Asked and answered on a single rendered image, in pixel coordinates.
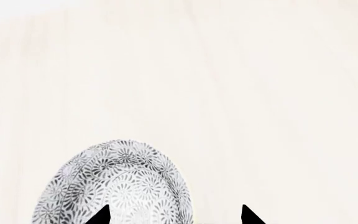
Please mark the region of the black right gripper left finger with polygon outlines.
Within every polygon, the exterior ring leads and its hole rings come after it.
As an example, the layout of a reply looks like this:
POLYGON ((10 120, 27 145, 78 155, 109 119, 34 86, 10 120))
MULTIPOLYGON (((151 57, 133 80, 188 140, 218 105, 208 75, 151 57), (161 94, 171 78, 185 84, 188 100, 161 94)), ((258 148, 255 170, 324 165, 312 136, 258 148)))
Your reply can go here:
POLYGON ((110 224, 109 205, 96 212, 85 224, 110 224))

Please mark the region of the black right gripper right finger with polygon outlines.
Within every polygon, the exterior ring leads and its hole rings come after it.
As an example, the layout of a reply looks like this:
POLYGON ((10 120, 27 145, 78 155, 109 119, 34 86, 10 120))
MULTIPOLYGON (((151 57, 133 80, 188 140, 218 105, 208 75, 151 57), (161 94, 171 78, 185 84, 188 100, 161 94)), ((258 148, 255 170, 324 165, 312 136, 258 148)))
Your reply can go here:
POLYGON ((266 224, 247 205, 242 205, 241 221, 242 224, 266 224))

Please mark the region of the grey floral patterned bowl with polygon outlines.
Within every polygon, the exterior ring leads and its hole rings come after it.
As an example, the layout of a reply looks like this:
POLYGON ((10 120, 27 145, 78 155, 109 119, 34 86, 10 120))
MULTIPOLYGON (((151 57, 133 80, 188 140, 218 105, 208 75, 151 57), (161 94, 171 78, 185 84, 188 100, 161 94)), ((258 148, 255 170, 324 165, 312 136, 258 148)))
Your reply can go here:
POLYGON ((64 164, 42 192, 32 224, 86 224, 109 207, 109 224, 194 224, 174 163, 151 145, 113 140, 64 164))

